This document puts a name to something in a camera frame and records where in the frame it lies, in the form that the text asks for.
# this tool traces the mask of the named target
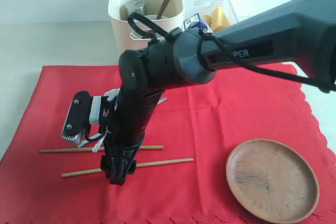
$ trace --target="white table surface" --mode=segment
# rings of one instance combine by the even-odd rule
[[[10,144],[43,65],[116,65],[109,22],[0,26],[0,157]],[[336,93],[302,87],[328,146],[336,152]]]

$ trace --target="red tablecloth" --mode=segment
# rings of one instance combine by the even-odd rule
[[[296,72],[290,65],[266,67]],[[336,158],[301,85],[240,68],[220,71],[206,85],[166,91],[143,143],[165,149],[136,157],[194,162],[139,168],[124,186],[109,185],[103,173],[61,178],[100,165],[101,153],[38,152],[70,147],[60,132],[73,95],[102,95],[119,86],[114,66],[43,68],[1,162],[0,223],[262,223],[239,205],[225,178],[232,149],[259,137],[294,148],[315,171],[320,201],[302,223],[336,223]]]

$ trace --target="yellow object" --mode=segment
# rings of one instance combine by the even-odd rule
[[[224,14],[224,11],[221,7],[217,7],[211,13],[211,29],[212,31],[216,32],[222,30],[226,27],[229,27],[231,24],[227,17]]]
[[[202,15],[202,17],[205,19],[205,21],[208,23],[208,25],[211,25],[211,17],[209,15]]]

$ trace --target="white basket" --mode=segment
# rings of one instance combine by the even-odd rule
[[[108,13],[111,17],[111,23],[115,40],[117,42],[119,53],[123,53],[127,49],[145,48],[150,39],[140,39],[131,36],[133,29],[126,20],[126,11],[124,5],[134,0],[109,0]],[[143,0],[145,1],[147,13],[157,14],[163,0]],[[183,0],[170,0],[163,16],[168,19],[155,20],[154,23],[159,25],[166,31],[170,31],[176,27],[182,27],[183,22]],[[143,24],[136,21],[136,24],[142,29],[148,29]]]
[[[212,11],[221,6],[231,25],[239,22],[230,0],[183,0],[183,2],[184,20],[196,13],[211,16]]]

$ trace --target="basket handle hole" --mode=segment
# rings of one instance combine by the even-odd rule
[[[211,6],[210,0],[197,0],[193,3],[194,7],[208,7]]]

